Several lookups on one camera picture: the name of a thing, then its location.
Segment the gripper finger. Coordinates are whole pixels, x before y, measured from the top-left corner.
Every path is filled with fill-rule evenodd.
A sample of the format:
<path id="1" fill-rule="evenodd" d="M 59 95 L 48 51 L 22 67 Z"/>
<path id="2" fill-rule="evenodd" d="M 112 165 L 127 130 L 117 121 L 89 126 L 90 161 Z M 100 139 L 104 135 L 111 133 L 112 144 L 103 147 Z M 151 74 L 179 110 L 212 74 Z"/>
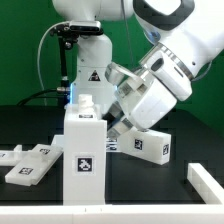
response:
<path id="1" fill-rule="evenodd" d="M 115 101 L 110 106 L 109 110 L 103 115 L 103 119 L 112 122 L 114 119 L 118 119 L 123 116 L 123 111 L 120 104 Z"/>
<path id="2" fill-rule="evenodd" d="M 110 139 L 117 139 L 119 136 L 129 131 L 132 127 L 133 125 L 129 122 L 128 119 L 123 119 L 108 130 L 107 136 Z"/>

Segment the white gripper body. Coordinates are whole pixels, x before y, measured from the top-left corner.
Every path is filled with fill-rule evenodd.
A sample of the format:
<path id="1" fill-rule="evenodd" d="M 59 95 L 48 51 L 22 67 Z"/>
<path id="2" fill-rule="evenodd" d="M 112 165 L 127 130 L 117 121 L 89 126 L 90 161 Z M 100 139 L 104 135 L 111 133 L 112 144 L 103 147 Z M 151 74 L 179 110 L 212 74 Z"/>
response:
<path id="1" fill-rule="evenodd" d="M 112 62 L 105 77 L 115 86 L 115 101 L 123 111 L 122 117 L 109 121 L 110 127 L 128 119 L 139 130 L 151 128 L 177 103 L 173 94 L 146 68 L 132 72 Z"/>

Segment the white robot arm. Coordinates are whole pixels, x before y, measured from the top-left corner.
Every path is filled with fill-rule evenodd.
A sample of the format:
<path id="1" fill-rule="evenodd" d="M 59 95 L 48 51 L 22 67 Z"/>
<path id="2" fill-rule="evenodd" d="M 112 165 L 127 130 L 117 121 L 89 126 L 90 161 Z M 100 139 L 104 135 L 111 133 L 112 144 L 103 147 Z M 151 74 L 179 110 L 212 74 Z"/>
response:
<path id="1" fill-rule="evenodd" d="M 201 68 L 224 50 L 221 0 L 52 0 L 78 44 L 73 94 L 90 92 L 103 107 L 107 136 L 145 131 L 192 94 Z M 135 17 L 152 49 L 130 71 L 112 61 L 103 21 Z"/>

